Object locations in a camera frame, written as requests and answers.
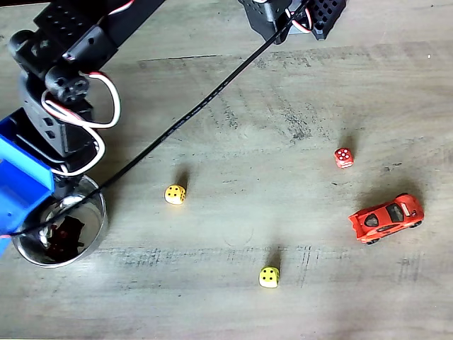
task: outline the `black servo bracket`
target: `black servo bracket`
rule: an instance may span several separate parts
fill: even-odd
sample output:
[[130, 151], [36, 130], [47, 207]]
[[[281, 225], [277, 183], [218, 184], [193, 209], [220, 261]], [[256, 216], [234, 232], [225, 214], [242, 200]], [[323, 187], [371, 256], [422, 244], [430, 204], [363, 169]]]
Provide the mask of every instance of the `black servo bracket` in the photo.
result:
[[307, 6], [313, 19], [312, 33], [324, 40], [346, 7], [346, 0], [311, 0]]
[[[238, 0], [246, 10], [250, 27], [268, 40], [288, 22], [285, 9], [291, 0]], [[276, 45], [283, 43], [288, 35], [286, 30], [275, 41]]]
[[[298, 8], [302, 0], [238, 0], [246, 10], [250, 27], [265, 40], [283, 27], [288, 17], [285, 9], [290, 11]], [[306, 5], [313, 20], [312, 33], [317, 40], [325, 40], [328, 33], [346, 7], [346, 0], [310, 0]], [[302, 12], [297, 19], [306, 24], [307, 17]], [[275, 41], [276, 45], [283, 43], [287, 35], [299, 33], [295, 28], [285, 31]]]

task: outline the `wire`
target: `wire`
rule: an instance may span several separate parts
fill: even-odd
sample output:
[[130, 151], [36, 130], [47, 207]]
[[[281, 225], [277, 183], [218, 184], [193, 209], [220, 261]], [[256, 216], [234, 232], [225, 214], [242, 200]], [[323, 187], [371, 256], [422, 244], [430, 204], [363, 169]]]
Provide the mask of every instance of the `wire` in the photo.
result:
[[114, 11], [111, 11], [108, 15], [112, 16], [114, 14], [121, 13], [121, 12], [127, 10], [129, 7], [131, 7], [131, 5], [134, 3], [134, 1], [135, 0], [129, 0], [126, 4], [122, 5], [121, 7], [118, 7]]
[[[291, 16], [290, 19], [294, 19], [297, 17], [302, 10], [305, 8], [306, 3], [308, 0], [302, 0], [302, 3], [299, 7], [294, 11], [294, 14]], [[10, 234], [5, 234], [3, 236], [10, 236], [10, 237], [17, 237], [33, 230], [42, 229], [56, 221], [62, 219], [65, 216], [68, 216], [77, 208], [81, 207], [83, 204], [87, 203], [92, 197], [98, 195], [102, 192], [102, 190], [110, 187], [115, 182], [120, 180], [129, 170], [131, 170], [134, 166], [136, 166], [141, 160], [143, 160], [150, 152], [156, 149], [163, 141], [165, 141], [168, 137], [170, 137], [177, 129], [179, 129], [184, 123], [186, 123], [189, 119], [191, 119], [194, 115], [199, 113], [212, 99], [214, 99], [229, 83], [231, 83], [240, 73], [247, 68], [259, 55], [261, 55], [269, 46], [271, 46], [274, 41], [286, 30], [291, 27], [292, 22], [289, 20], [281, 29], [275, 32], [268, 40], [265, 41], [264, 44], [261, 45], [250, 57], [248, 57], [242, 64], [240, 64], [218, 87], [214, 89], [206, 98], [204, 98], [201, 102], [196, 105], [192, 110], [187, 112], [182, 118], [180, 118], [176, 123], [170, 126], [167, 131], [165, 131], [159, 138], [154, 140], [146, 149], [140, 152], [132, 161], [126, 164], [121, 170], [119, 170], [116, 174], [110, 177], [107, 181], [102, 183], [97, 189], [91, 191], [88, 195], [86, 195], [82, 200], [79, 202], [69, 206], [67, 209], [61, 211], [61, 213], [56, 214], [54, 217], [50, 218], [46, 222], [36, 223], [31, 225], [20, 232], [12, 232]]]
[[[285, 9], [285, 13], [286, 13], [288, 18], [291, 18], [291, 15], [294, 14], [294, 12], [289, 12], [288, 8]], [[309, 27], [308, 28], [304, 27], [302, 24], [298, 23], [294, 19], [291, 20], [291, 23], [294, 25], [295, 28], [300, 30], [302, 33], [311, 33], [311, 31], [313, 30], [313, 21], [311, 19], [310, 11], [309, 11], [309, 9], [307, 7], [305, 8], [305, 15], [306, 15], [306, 17], [307, 17], [307, 19], [309, 21]]]
[[48, 93], [49, 93], [48, 91], [44, 91], [41, 95], [41, 104], [44, 107], [44, 109], [48, 113], [50, 113], [51, 115], [53, 115], [54, 117], [56, 117], [60, 120], [68, 122], [69, 124], [81, 126], [85, 131], [87, 131], [87, 133], [89, 133], [92, 136], [92, 138], [97, 143], [96, 156], [87, 165], [81, 167], [79, 170], [73, 171], [73, 172], [68, 172], [68, 171], [60, 171], [60, 170], [56, 170], [56, 169], [51, 169], [54, 174], [60, 175], [60, 176], [72, 177], [72, 176], [81, 175], [81, 174], [87, 172], [88, 170], [90, 170], [91, 168], [93, 168], [97, 163], [99, 163], [99, 161], [102, 159], [102, 157], [105, 154], [105, 150], [106, 150], [105, 143], [104, 143], [103, 139], [101, 138], [101, 136], [96, 131], [94, 131], [91, 127], [82, 126], [78, 123], [77, 124], [74, 123], [74, 122], [82, 123], [84, 121], [79, 115], [73, 113], [70, 110], [65, 110], [64, 113], [60, 113], [60, 112], [56, 111], [55, 109], [53, 109], [52, 107], [48, 106], [46, 104], [46, 100], [45, 100], [46, 95]]
[[87, 122], [86, 120], [80, 118], [76, 113], [65, 108], [54, 101], [51, 101], [47, 98], [48, 91], [45, 91], [41, 96], [41, 105], [42, 107], [54, 117], [75, 125], [80, 126], [82, 128], [92, 128], [92, 129], [108, 129], [112, 128], [117, 125], [118, 121], [120, 120], [121, 116], [121, 100], [118, 90], [114, 83], [106, 76], [104, 73], [101, 72], [91, 72], [88, 74], [83, 74], [84, 76], [88, 76], [92, 79], [99, 79], [101, 80], [110, 91], [110, 95], [113, 99], [113, 117], [109, 123], [95, 123], [95, 122]]
[[87, 165], [81, 167], [77, 171], [68, 172], [67, 169], [66, 170], [62, 169], [63, 171], [51, 169], [54, 174], [60, 175], [60, 176], [66, 176], [66, 177], [82, 175], [82, 174], [86, 173], [88, 170], [90, 170], [91, 168], [93, 168], [97, 163], [99, 163], [99, 161], [102, 159], [102, 157], [104, 157], [106, 147], [105, 147], [105, 143], [104, 143], [103, 139], [101, 138], [101, 136], [89, 127], [82, 127], [82, 128], [85, 131], [87, 131], [87, 133], [89, 133], [92, 136], [92, 138], [96, 141], [96, 144], [97, 144], [96, 145], [96, 156]]

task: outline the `toy car windshield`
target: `toy car windshield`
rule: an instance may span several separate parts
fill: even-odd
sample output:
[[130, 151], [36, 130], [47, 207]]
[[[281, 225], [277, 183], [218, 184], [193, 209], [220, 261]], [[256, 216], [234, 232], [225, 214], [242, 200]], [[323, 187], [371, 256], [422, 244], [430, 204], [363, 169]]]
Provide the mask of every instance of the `toy car windshield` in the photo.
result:
[[377, 219], [377, 216], [375, 214], [371, 214], [369, 215], [366, 219], [365, 219], [365, 225], [367, 227], [377, 227], [379, 225], [379, 221]]
[[387, 212], [389, 212], [390, 219], [392, 222], [403, 222], [404, 215], [402, 209], [396, 203], [391, 204], [386, 207]]

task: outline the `toy car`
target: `toy car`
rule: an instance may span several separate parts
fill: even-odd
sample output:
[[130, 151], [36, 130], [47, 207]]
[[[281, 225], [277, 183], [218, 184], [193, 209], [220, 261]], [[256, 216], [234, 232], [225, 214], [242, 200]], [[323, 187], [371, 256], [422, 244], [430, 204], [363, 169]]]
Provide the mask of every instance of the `toy car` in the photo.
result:
[[421, 225], [424, 216], [417, 198], [402, 193], [391, 202], [356, 212], [349, 220], [358, 240], [374, 244], [382, 237]]

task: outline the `blue plastic part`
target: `blue plastic part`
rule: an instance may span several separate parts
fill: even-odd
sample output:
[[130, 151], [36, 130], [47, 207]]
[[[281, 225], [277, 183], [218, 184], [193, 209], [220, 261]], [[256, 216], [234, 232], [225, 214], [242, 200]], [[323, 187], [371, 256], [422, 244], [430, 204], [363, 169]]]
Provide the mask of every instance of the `blue plastic part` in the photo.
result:
[[[12, 142], [13, 128], [0, 121], [0, 234], [15, 232], [55, 191], [50, 167]], [[0, 239], [0, 256], [10, 241]]]

